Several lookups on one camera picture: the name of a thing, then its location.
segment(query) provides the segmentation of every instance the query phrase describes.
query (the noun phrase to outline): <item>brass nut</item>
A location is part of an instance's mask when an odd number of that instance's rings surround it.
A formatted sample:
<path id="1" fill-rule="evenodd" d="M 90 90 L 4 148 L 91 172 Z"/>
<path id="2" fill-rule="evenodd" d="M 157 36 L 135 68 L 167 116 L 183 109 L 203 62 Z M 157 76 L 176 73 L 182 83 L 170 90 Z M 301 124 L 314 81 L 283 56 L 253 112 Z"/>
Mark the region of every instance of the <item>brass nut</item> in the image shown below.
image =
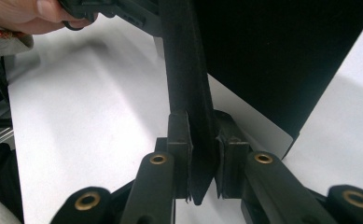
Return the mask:
<path id="1" fill-rule="evenodd" d="M 359 207 L 359 208 L 363 208 L 363 194 L 355 191 L 355 190 L 351 190 L 351 189 L 347 189 L 342 193 L 343 198 L 350 204 Z"/>
<path id="2" fill-rule="evenodd" d="M 83 200 L 92 197 L 92 201 L 88 203 L 84 203 Z M 100 194 L 96 191 L 90 191 L 82 194 L 75 203 L 75 207 L 79 211 L 87 211 L 99 204 L 100 202 Z"/>
<path id="3" fill-rule="evenodd" d="M 263 164 L 269 164 L 273 162 L 273 158 L 267 154 L 259 153 L 255 155 L 254 159 Z"/>
<path id="4" fill-rule="evenodd" d="M 167 162 L 167 158 L 163 155 L 153 155 L 149 161 L 152 163 L 152 164 L 155 164 L 155 165 L 160 165 L 160 164 L 164 164 L 165 162 Z"/>

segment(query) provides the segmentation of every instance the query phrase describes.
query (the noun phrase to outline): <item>black mounting arm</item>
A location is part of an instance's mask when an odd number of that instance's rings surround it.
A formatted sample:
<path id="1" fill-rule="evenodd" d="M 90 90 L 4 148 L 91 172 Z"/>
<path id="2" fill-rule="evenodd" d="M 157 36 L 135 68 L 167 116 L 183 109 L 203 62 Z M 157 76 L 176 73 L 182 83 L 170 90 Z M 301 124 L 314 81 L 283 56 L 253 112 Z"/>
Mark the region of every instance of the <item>black mounting arm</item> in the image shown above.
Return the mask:
<path id="1" fill-rule="evenodd" d="M 126 1 L 61 3 L 87 19 L 128 8 L 119 7 Z M 158 11 L 171 107 L 168 136 L 157 139 L 133 182 L 112 194 L 100 188 L 76 192 L 52 223 L 174 223 L 175 199 L 201 204 L 213 178 L 218 197 L 242 200 L 247 223 L 363 223 L 363 189 L 337 186 L 327 198 L 309 191 L 273 154 L 253 151 L 230 115 L 213 109 L 193 1 L 162 0 L 153 14 Z"/>

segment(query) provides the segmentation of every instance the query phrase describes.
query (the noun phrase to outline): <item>finger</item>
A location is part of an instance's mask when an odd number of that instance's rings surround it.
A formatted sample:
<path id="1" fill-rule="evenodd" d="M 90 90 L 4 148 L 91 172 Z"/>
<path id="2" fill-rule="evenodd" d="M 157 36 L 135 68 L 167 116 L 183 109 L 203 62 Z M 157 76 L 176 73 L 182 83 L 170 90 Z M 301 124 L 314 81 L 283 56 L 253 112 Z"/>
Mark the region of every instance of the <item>finger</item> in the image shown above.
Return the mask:
<path id="1" fill-rule="evenodd" d="M 0 1 L 0 22 L 12 21 L 12 22 L 24 22 L 31 20 L 35 17 L 34 13 L 30 13 L 21 7 L 15 7 L 7 1 Z"/>
<path id="2" fill-rule="evenodd" d="M 87 21 L 87 20 L 83 20 L 83 21 L 69 21 L 68 23 L 73 28 L 83 28 L 85 26 L 91 25 L 91 22 L 90 21 Z"/>
<path id="3" fill-rule="evenodd" d="M 78 21 L 62 8 L 58 0 L 15 0 L 13 6 L 46 21 Z"/>
<path id="4" fill-rule="evenodd" d="M 80 21 L 68 14 L 58 0 L 36 0 L 38 16 L 52 22 L 60 21 Z"/>
<path id="5" fill-rule="evenodd" d="M 18 24 L 17 30 L 28 35 L 42 35 L 62 29 L 63 27 L 64 24 L 62 22 L 51 22 L 41 18 L 36 18 L 32 21 Z"/>

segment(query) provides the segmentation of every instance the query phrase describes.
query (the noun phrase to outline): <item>human hand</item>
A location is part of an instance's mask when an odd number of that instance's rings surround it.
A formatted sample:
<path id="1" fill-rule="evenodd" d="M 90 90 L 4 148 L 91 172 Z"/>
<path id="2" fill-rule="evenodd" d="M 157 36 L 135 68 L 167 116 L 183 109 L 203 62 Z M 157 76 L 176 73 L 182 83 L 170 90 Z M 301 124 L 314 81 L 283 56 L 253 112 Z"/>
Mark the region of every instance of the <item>human hand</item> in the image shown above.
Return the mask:
<path id="1" fill-rule="evenodd" d="M 28 35 L 41 35 L 64 27 L 69 21 L 74 28 L 91 24 L 69 15 L 58 0 L 0 0 L 0 27 Z"/>

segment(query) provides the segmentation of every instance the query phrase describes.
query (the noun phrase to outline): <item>white surface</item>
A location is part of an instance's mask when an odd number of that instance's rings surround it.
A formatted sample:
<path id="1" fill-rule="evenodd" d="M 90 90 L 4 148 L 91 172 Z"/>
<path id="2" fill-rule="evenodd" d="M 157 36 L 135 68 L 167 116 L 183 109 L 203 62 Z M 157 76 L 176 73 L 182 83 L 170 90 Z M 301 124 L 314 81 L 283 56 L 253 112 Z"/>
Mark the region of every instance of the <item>white surface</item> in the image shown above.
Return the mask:
<path id="1" fill-rule="evenodd" d="M 35 38 L 18 55 L 9 93 L 26 223 L 48 223 L 65 199 L 87 186 L 115 190 L 166 136 L 164 62 L 151 36 L 100 18 L 81 32 Z M 306 187 L 363 188 L 363 36 L 285 159 Z M 176 223 L 244 223 L 240 203 L 177 202 Z"/>
<path id="2" fill-rule="evenodd" d="M 209 76 L 208 80 L 214 109 L 232 115 L 254 150 L 283 158 L 293 143 L 292 137 L 216 79 Z"/>

